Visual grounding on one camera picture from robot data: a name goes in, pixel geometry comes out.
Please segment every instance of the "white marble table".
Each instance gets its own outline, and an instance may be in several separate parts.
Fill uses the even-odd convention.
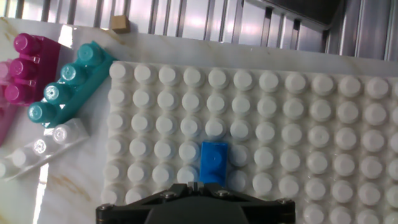
[[[34,21],[0,19],[0,60],[17,57],[12,40],[19,32],[44,35],[64,45],[58,69],[76,58],[81,44],[97,41],[120,60],[174,63],[204,67],[266,68],[300,72],[394,76],[398,63],[340,57],[294,50],[231,45],[147,34],[116,34],[107,30]],[[41,169],[4,182],[0,180],[0,224],[94,223],[103,188],[104,145],[110,79],[78,113],[90,139]],[[40,136],[44,128],[31,123],[21,108],[0,156]]]

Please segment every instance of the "metal wall panel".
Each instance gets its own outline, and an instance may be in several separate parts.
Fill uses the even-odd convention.
[[[94,26],[97,3],[97,0],[77,1],[73,24],[78,26]]]
[[[155,22],[155,34],[165,35],[166,33],[166,22],[168,17],[168,11],[170,6],[170,0],[159,0],[157,5],[157,14]]]
[[[180,20],[180,5],[184,0],[171,0],[169,20],[167,22],[167,36],[176,37],[178,31],[178,22]]]
[[[282,14],[279,12],[272,12],[267,47],[279,47],[281,22]]]
[[[293,37],[293,26],[294,21],[287,17],[283,17],[282,20],[282,33],[280,34],[280,48],[291,49],[292,47],[292,37]]]
[[[262,28],[266,10],[252,4],[244,3],[242,12],[242,26],[239,44],[261,45]]]
[[[209,0],[187,0],[182,37],[203,40],[205,38]]]
[[[235,28],[235,17],[236,17],[236,6],[238,0],[227,0],[225,22],[223,30],[223,38],[221,41],[226,43],[232,43],[232,36]]]
[[[398,61],[398,2],[346,0],[328,33],[243,0],[3,0],[0,16]]]
[[[149,32],[149,24],[152,15],[152,1],[150,0],[132,0],[130,1],[130,11],[128,14],[132,22],[131,30],[140,33]]]
[[[398,61],[398,2],[392,1],[389,36],[387,39],[386,60]]]
[[[22,11],[22,18],[28,20],[41,21],[43,13],[43,0],[25,0]]]
[[[224,30],[224,17],[226,13],[226,3],[228,0],[213,0],[213,16],[212,20],[208,21],[210,26],[210,40],[211,41],[221,41],[222,33]]]
[[[357,57],[384,59],[391,0],[362,0]]]
[[[297,50],[322,52],[322,33],[300,26],[297,40]]]

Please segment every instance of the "white lego baseplate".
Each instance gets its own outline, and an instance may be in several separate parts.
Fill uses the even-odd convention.
[[[0,179],[7,181],[25,174],[86,139],[88,134],[78,118],[46,129],[41,138],[0,158]]]
[[[296,201],[297,223],[398,219],[398,78],[114,62],[104,203],[198,181],[229,144],[227,187]]]

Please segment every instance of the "toy brick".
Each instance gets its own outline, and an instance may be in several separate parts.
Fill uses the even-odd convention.
[[[7,136],[18,109],[18,106],[7,102],[4,97],[4,89],[5,86],[0,85],[0,146]]]
[[[9,64],[14,79],[7,86],[5,97],[8,102],[29,106],[43,98],[43,89],[54,82],[61,45],[46,37],[19,34],[14,40],[19,58]]]
[[[45,128],[53,128],[73,118],[108,77],[114,60],[96,42],[83,44],[77,60],[61,69],[58,82],[45,87],[43,100],[31,104],[29,119],[42,123]]]
[[[6,138],[11,127],[18,106],[10,104],[4,97],[4,91],[13,81],[9,73],[9,65],[12,60],[0,62],[0,146]]]
[[[130,33],[129,19],[125,16],[113,16],[111,19],[111,29],[117,34]]]
[[[225,187],[228,144],[203,142],[201,144],[200,181],[219,183]]]

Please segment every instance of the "magenta lego brick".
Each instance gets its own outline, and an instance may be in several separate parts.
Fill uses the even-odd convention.
[[[0,146],[7,136],[8,130],[14,121],[14,117],[18,109],[18,106],[10,104],[5,99],[5,88],[5,85],[0,84]]]
[[[4,96],[13,105],[29,106],[40,101],[44,88],[55,81],[61,45],[46,37],[19,34],[14,40],[14,48],[19,52],[19,58],[1,65],[8,65],[13,79]]]

